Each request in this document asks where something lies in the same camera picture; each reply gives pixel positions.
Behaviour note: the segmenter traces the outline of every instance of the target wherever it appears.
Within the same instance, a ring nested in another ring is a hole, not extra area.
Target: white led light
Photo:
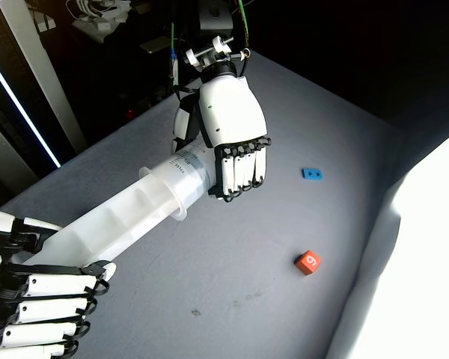
[[[8,86],[8,83],[5,81],[5,78],[3,77],[3,75],[1,73],[0,73],[0,83],[3,86],[3,88],[5,89],[5,91],[7,91],[8,96],[10,96],[10,98],[13,101],[13,103],[18,108],[18,111],[20,111],[20,114],[22,114],[22,116],[25,119],[26,123],[30,127],[31,131],[35,134],[35,136],[37,137],[38,141],[41,143],[41,145],[45,149],[46,153],[48,153],[48,156],[50,156],[50,158],[52,159],[53,163],[55,163],[57,168],[60,168],[60,166],[61,166],[60,162],[57,160],[57,158],[55,157],[53,152],[50,150],[50,147],[48,147],[48,144],[46,144],[45,140],[43,140],[43,137],[38,132],[37,127],[35,127],[33,122],[31,122],[30,117],[27,115],[27,113],[25,112],[25,109],[22,107],[22,105],[20,105],[20,102],[16,98],[16,96],[13,93],[12,89],[10,88],[10,86]]]

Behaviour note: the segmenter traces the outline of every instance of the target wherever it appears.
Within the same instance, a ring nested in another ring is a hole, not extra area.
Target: large plastic syringe
[[[179,221],[216,182],[215,155],[202,138],[60,230],[24,264],[86,266],[113,260],[168,216]]]

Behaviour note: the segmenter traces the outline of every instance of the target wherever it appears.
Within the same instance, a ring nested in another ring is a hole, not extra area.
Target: red die
[[[321,259],[311,251],[304,253],[298,260],[294,263],[296,267],[299,268],[304,274],[312,274],[316,271],[317,267],[320,266]]]

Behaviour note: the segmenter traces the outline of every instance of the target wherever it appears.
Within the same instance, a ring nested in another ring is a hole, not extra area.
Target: robotic hand
[[[90,330],[87,316],[105,294],[114,263],[84,268],[12,263],[22,251],[36,254],[61,228],[0,212],[0,359],[68,359]]]
[[[209,193],[225,202],[263,184],[266,147],[271,144],[260,104],[232,62],[247,61],[250,51],[232,55],[228,45],[232,40],[217,36],[212,46],[196,54],[192,49],[186,52],[185,61],[201,72],[203,84],[180,101],[173,141],[173,151],[179,150],[201,131],[215,153],[216,185]]]

